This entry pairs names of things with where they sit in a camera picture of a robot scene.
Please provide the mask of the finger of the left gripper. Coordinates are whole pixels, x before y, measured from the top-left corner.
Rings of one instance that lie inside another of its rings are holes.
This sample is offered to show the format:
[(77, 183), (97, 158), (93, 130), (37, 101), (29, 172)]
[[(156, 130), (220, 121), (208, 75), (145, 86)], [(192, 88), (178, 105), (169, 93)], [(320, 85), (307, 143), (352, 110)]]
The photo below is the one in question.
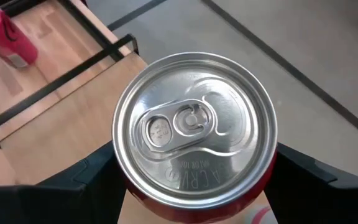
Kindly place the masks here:
[(125, 193), (108, 142), (36, 185), (0, 186), (0, 224), (117, 224)]
[(282, 143), (265, 194), (279, 223), (358, 224), (358, 176)]

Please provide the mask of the black aluminium table frame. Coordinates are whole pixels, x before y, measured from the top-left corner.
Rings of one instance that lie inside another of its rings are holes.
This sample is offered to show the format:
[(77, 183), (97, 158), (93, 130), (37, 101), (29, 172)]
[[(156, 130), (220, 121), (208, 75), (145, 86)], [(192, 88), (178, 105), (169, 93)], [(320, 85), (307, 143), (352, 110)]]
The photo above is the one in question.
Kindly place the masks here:
[(126, 47), (128, 43), (132, 43), (135, 53), (139, 53), (137, 40), (132, 34), (124, 37), (117, 37), (88, 9), (85, 1), (82, 0), (0, 0), (0, 8), (7, 13), (8, 16), (14, 17), (42, 4), (43, 2), (58, 4), (66, 10), (70, 17), (74, 18), (77, 23), (102, 47), (115, 45), (115, 49), (110, 53), (110, 57), (118, 62), (123, 59), (131, 51)]

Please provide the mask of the red soda can black panel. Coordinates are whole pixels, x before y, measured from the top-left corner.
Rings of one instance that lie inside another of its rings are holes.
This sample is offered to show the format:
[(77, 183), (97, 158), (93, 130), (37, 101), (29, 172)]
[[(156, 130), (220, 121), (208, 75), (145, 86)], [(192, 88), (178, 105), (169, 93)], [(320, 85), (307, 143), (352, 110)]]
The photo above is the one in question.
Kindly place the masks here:
[(0, 9), (0, 57), (15, 68), (33, 64), (38, 50), (11, 18)]

